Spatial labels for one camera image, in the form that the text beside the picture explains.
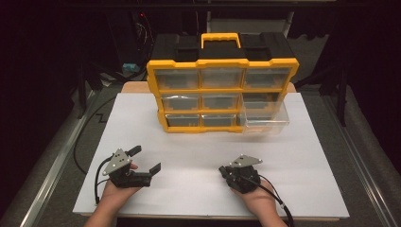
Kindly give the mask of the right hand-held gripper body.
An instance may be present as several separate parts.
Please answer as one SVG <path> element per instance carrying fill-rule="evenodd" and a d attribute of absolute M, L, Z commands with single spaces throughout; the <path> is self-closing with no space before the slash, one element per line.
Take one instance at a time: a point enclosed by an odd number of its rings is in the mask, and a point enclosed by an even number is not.
<path fill-rule="evenodd" d="M 229 165 L 225 166 L 231 177 L 231 185 L 234 190 L 245 194 L 252 192 L 260 185 L 260 177 L 254 165 L 261 164 L 262 160 L 245 154 L 239 155 Z"/>

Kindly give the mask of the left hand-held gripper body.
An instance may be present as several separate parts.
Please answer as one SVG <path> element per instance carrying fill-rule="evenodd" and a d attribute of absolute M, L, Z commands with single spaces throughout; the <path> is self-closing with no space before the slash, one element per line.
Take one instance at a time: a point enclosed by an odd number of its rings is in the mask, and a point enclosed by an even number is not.
<path fill-rule="evenodd" d="M 132 159 L 119 148 L 109 159 L 102 172 L 119 188 L 149 187 L 152 175 L 149 172 L 135 172 L 131 169 Z"/>

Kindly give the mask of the transparent plastic drawer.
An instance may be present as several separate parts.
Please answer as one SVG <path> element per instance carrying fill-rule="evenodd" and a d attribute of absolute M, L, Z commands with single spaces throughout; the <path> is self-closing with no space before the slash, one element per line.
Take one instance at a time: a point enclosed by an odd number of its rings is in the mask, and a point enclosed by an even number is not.
<path fill-rule="evenodd" d="M 278 94 L 244 93 L 239 122 L 244 133 L 278 134 L 289 124 L 289 116 Z"/>

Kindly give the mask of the yellow black organizer case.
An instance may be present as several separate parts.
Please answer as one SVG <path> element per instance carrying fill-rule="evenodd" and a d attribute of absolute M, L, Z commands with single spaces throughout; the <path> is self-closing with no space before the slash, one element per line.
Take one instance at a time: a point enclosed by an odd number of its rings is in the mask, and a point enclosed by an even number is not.
<path fill-rule="evenodd" d="M 262 32 L 259 34 L 204 33 L 200 36 L 179 36 L 162 34 L 157 37 L 147 64 L 148 86 L 154 94 L 158 111 L 158 91 L 154 71 L 157 69 L 204 69 L 215 67 L 236 68 L 287 68 L 289 70 L 286 88 L 296 75 L 299 62 L 281 33 Z M 169 131 L 166 132 L 207 132 Z"/>

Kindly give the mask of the person's left hand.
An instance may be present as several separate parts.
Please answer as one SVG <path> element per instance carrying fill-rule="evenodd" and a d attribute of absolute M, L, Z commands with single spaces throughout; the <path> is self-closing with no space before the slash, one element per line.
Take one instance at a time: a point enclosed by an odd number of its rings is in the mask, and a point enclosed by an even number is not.
<path fill-rule="evenodd" d="M 107 210 L 118 211 L 128 199 L 140 190 L 140 187 L 119 188 L 108 180 L 105 184 L 98 207 L 105 207 Z"/>

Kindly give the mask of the person's right hand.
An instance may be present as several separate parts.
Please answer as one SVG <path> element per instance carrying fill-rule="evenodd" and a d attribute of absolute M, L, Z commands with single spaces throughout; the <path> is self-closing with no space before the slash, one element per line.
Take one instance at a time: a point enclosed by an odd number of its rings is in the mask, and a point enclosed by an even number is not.
<path fill-rule="evenodd" d="M 248 210 L 258 217 L 259 220 L 279 218 L 276 211 L 275 198 L 264 189 L 257 187 L 253 192 L 245 194 L 234 189 L 233 192 L 243 200 Z"/>

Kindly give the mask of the black metal stand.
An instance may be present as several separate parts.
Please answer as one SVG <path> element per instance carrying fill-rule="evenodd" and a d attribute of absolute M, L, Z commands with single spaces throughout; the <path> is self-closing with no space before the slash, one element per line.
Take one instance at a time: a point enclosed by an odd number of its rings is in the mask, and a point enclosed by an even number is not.
<path fill-rule="evenodd" d="M 307 84 L 320 84 L 322 96 L 337 96 L 336 115 L 340 124 L 345 127 L 345 104 L 348 79 L 348 67 L 344 63 L 332 63 L 323 69 L 314 71 L 305 79 L 297 81 L 294 86 L 299 89 Z"/>
<path fill-rule="evenodd" d="M 100 67 L 94 61 L 82 61 L 78 65 L 78 119 L 81 119 L 87 110 L 86 85 L 89 85 L 92 91 L 102 90 L 99 71 Z"/>

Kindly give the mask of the grid of clear organizer drawers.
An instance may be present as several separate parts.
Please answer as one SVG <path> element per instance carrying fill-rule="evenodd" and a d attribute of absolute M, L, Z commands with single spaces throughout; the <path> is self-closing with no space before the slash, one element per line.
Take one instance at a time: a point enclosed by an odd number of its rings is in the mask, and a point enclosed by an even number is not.
<path fill-rule="evenodd" d="M 287 68 L 157 69 L 160 122 L 169 131 L 243 131 L 244 93 L 274 93 L 284 101 Z"/>

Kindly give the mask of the aluminium floor rail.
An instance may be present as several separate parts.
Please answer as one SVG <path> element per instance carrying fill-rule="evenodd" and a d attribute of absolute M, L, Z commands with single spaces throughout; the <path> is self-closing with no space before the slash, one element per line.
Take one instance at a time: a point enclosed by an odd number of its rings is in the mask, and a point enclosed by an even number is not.
<path fill-rule="evenodd" d="M 19 192 L 28 205 L 18 227 L 35 227 L 46 207 L 63 170 L 70 158 L 78 135 L 86 123 L 89 112 L 94 108 L 98 92 L 90 91 L 84 96 L 86 107 L 77 104 L 60 129 L 46 147 L 44 154 L 35 164 L 28 179 Z"/>
<path fill-rule="evenodd" d="M 367 196 L 375 209 L 383 227 L 401 227 L 396 219 L 395 215 L 390 210 L 389 205 L 383 197 L 383 192 L 379 188 L 378 184 L 374 180 L 373 175 L 363 161 L 362 156 L 359 153 L 355 142 L 352 140 L 351 134 L 348 129 L 339 121 L 337 117 L 336 106 L 329 96 L 323 96 L 323 102 L 330 112 L 331 117 L 335 120 L 338 129 L 340 130 L 341 136 L 348 147 L 348 155 L 350 156 L 351 163 L 353 164 L 356 173 L 364 187 Z"/>

